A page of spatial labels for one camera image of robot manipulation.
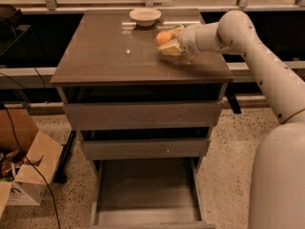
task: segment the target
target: electrical wire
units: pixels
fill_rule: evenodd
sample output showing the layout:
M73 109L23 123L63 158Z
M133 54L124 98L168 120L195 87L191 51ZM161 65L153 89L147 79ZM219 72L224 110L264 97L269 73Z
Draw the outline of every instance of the electrical wire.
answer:
M47 185L47 187L48 187L48 189L49 189L49 191L50 191L50 193L51 193L51 197L52 197L52 201L53 201L53 205L54 205L54 211L55 211L55 214L56 214L56 220L57 220L58 229L61 229L61 227L60 227L59 215L58 215L58 210L57 210L57 205L56 205L56 199L55 199L55 196L54 196L54 194L53 194L53 191L52 191L50 185L48 184L48 182L46 181L45 177L44 177L44 176L41 174L41 172L32 164L32 162L28 159L26 153L23 151L23 149L22 149L22 147L21 147L21 145L20 145L20 143L19 143L19 140L18 140L18 138L17 138L17 134L16 134L16 132L15 132L15 127L14 127L13 121L12 121L12 119L11 119L10 112L9 112L8 108L4 105L4 103L3 103L2 101L1 101L0 103L3 105L5 111L6 111L7 114L8 114L8 117L9 117L9 119L10 119L10 125L11 125L12 132L13 132L13 136L14 136L14 138L15 138L15 141L16 141L16 143L17 143L17 146L18 146L18 148L19 148L21 154L26 158L27 162L32 166L32 168L34 168L34 170L39 174L39 176L40 176L41 178L43 178L43 180L45 181L45 183L46 183L46 185Z
M10 79L11 81L13 81L14 83L16 83L19 87L21 87L22 89L28 89L27 87L25 87L24 85L20 84L18 81L14 80L12 77L4 74L4 73L0 73L1 75L5 76L6 78ZM41 100L45 101L46 97L42 97L39 94L35 94L38 98L40 98Z
M23 54L26 56L26 58L27 58L28 61L29 61L29 56L28 56L27 52L25 51L25 49L24 49L22 43L20 42L20 40L19 40L19 38L18 38L18 36L17 36L17 34L16 34L15 28L14 28L14 27L10 27L10 28L11 28L11 30L12 30L12 32L13 32L15 38L16 38L16 41L18 42L18 44L19 44L19 46L20 46L20 48L21 48ZM41 81L42 81L42 83L43 83L43 86L44 86L44 99L43 99L43 100L45 100L45 99L46 99L46 81L44 80L44 78L42 77L42 75L37 71L37 69L36 69L35 67L33 67L33 68L35 69L35 71L37 72L38 76L40 77L40 79L41 79Z

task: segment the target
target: small white bowl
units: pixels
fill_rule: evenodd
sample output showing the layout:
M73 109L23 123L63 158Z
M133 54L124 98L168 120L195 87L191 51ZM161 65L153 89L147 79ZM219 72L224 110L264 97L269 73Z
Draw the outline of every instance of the small white bowl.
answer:
M161 17L161 11L153 8L138 8L130 12L131 19L141 27L152 26L156 19Z

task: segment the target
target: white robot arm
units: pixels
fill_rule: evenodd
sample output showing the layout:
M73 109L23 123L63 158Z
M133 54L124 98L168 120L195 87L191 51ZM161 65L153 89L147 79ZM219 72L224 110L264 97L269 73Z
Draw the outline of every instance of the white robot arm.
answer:
M190 25L176 39L181 52L240 54L282 124L256 152L249 228L305 228L305 82L260 41L243 11Z

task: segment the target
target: drawer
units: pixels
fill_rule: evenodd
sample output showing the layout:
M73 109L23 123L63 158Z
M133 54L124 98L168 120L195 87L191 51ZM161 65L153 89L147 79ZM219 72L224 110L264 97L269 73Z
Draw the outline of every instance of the drawer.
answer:
M91 228L215 228L206 224L191 158L99 165Z
M208 138L180 138L83 141L82 150L88 160L133 159L158 157L200 157L208 152Z
M77 131L213 127L221 101L69 104L64 110Z
M63 87L69 103L211 101L222 99L226 84L113 85Z

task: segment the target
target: dark wooden cabinet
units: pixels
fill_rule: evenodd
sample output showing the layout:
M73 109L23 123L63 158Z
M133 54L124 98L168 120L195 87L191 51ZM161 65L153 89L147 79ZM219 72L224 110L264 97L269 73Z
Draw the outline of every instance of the dark wooden cabinet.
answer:
M99 177L92 228L214 228L196 172L233 76L221 54L160 54L160 31L200 23L161 11L148 28L129 10L88 11L51 80Z

